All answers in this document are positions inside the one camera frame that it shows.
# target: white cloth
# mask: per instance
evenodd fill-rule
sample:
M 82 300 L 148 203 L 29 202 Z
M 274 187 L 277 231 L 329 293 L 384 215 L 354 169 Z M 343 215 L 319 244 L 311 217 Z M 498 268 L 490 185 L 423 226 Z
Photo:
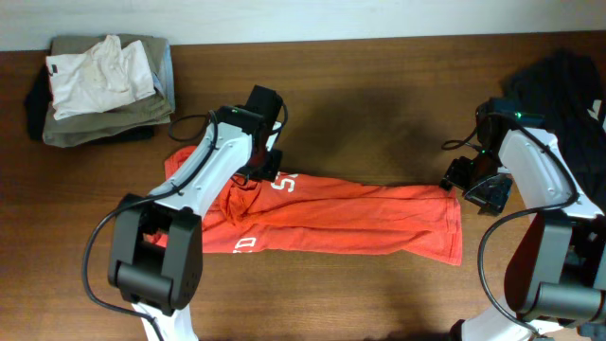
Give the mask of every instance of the white cloth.
M 120 48 L 120 39 L 105 41 L 82 54 L 46 57 L 59 120 L 103 113 L 155 94 L 150 66 L 141 41 Z

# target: red cloth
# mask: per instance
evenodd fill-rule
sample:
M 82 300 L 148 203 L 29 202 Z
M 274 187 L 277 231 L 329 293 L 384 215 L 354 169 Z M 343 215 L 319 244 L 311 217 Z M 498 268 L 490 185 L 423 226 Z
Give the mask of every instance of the red cloth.
M 165 163 L 173 175 L 195 147 Z M 437 186 L 364 186 L 281 173 L 274 183 L 229 181 L 202 223 L 206 253 L 266 249 L 382 255 L 406 250 L 460 265 L 461 213 Z M 156 242 L 166 246 L 167 236 Z

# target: wood surface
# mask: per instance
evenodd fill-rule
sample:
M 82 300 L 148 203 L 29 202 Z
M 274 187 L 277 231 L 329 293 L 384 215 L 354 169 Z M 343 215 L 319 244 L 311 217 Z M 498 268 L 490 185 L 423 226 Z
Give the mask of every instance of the wood surface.
M 368 184 L 436 184 L 451 160 L 443 140 L 474 126 L 475 107 L 499 80 L 558 47 L 606 71 L 606 32 L 407 38 L 321 43 L 174 46 L 178 116 L 245 102 L 274 88 L 291 117 L 278 147 L 283 169 Z M 101 309 L 80 282 L 84 244 L 127 192 L 162 182 L 182 145 L 166 127 L 151 140 L 59 149 L 30 141 L 22 105 L 44 52 L 0 54 L 0 339 L 143 340 L 135 318 Z M 190 130 L 197 127 L 192 124 Z M 489 307 L 476 250 L 493 218 L 461 201 L 460 267 L 406 252 L 340 256 L 297 252 L 205 255 L 191 310 L 205 340 L 419 340 Z M 506 212 L 523 208 L 515 189 Z M 487 274 L 497 295 L 528 226 L 497 231 Z M 99 296 L 121 302 L 106 279 L 112 228 L 90 259 Z M 574 331 L 558 340 L 578 340 Z

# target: black garment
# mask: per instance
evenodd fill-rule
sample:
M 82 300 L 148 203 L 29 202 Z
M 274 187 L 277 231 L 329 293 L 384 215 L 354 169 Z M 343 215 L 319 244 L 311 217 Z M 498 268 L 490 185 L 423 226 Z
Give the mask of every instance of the black garment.
M 606 103 L 591 59 L 558 51 L 506 80 L 504 92 L 526 113 L 544 116 L 546 130 L 558 137 L 561 155 L 580 187 L 606 212 Z M 595 99 L 602 100 L 599 121 L 587 112 Z
M 24 105 L 27 114 L 27 134 L 29 138 L 42 141 L 42 133 L 45 129 L 46 112 L 48 104 L 53 100 L 48 80 L 48 69 L 43 65 L 38 73 L 34 85 L 26 96 Z M 141 126 L 132 128 L 117 135 L 103 137 L 93 140 L 91 144 L 106 144 L 129 142 L 148 139 L 153 137 L 153 126 Z

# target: gray cloth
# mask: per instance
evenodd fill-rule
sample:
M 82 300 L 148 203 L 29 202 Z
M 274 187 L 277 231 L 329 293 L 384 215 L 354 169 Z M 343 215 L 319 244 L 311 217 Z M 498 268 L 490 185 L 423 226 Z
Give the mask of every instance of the gray cloth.
M 105 113 L 77 115 L 55 120 L 49 105 L 43 140 L 48 145 L 73 147 L 98 138 L 117 135 L 139 126 L 169 123 L 174 112 L 174 85 L 169 43 L 166 39 L 118 34 L 122 48 L 140 40 L 154 78 L 156 94 Z M 51 55 L 78 54 L 102 42 L 105 36 L 60 36 L 53 40 Z

